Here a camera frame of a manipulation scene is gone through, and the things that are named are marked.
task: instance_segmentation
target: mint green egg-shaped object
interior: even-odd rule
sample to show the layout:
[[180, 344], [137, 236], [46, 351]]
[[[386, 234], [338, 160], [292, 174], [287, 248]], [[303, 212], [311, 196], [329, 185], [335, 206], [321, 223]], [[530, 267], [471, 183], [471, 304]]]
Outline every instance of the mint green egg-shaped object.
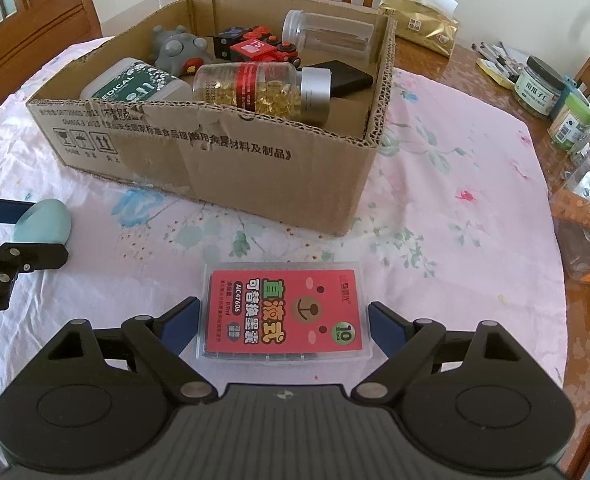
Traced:
[[70, 213], [55, 198], [37, 202], [15, 224], [12, 241], [28, 244], [65, 244], [70, 236]]

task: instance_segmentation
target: screw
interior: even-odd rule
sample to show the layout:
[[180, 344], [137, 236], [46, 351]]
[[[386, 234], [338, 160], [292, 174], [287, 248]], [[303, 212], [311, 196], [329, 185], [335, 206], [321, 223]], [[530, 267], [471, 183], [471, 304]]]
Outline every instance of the screw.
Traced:
[[364, 399], [381, 399], [388, 394], [388, 388], [379, 383], [362, 383], [357, 386], [357, 394]]
[[184, 384], [179, 391], [184, 397], [188, 397], [189, 399], [202, 399], [203, 397], [209, 396], [213, 388], [210, 384], [206, 384], [203, 381], [193, 381]]

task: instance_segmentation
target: pink tablecloth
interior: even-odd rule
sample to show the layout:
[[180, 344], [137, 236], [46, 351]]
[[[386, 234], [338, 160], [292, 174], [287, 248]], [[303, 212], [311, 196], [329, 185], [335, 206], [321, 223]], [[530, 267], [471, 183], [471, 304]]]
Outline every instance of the pink tablecloth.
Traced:
[[[395, 72], [386, 135], [352, 229], [343, 238], [219, 206], [100, 180], [62, 167], [25, 100], [100, 41], [72, 46], [0, 107], [0, 197], [59, 198], [73, 217], [70, 259], [19, 277], [0, 312], [0, 393], [60, 327], [87, 318], [117, 327], [201, 295], [204, 263], [360, 261], [367, 301], [451, 330], [504, 324], [562, 382], [566, 302], [562, 266], [526, 126], [423, 77]], [[0, 226], [0, 244], [11, 228]], [[229, 382], [343, 383], [385, 357], [263, 366], [196, 360], [222, 391]]]

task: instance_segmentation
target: red bottle label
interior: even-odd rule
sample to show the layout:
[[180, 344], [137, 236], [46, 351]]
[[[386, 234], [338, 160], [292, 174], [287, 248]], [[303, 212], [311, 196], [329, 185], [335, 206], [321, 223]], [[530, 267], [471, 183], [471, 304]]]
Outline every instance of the red bottle label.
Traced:
[[236, 92], [237, 92], [237, 107], [255, 111], [254, 100], [257, 86], [257, 71], [259, 70], [258, 63], [242, 63], [237, 72]]

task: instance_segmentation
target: tissue pack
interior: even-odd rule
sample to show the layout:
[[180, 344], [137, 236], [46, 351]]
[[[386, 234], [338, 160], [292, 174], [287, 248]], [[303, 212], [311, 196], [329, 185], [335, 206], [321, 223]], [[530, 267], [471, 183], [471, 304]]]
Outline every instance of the tissue pack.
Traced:
[[397, 35], [450, 58], [459, 22], [412, 0], [382, 0], [379, 13], [397, 20]]

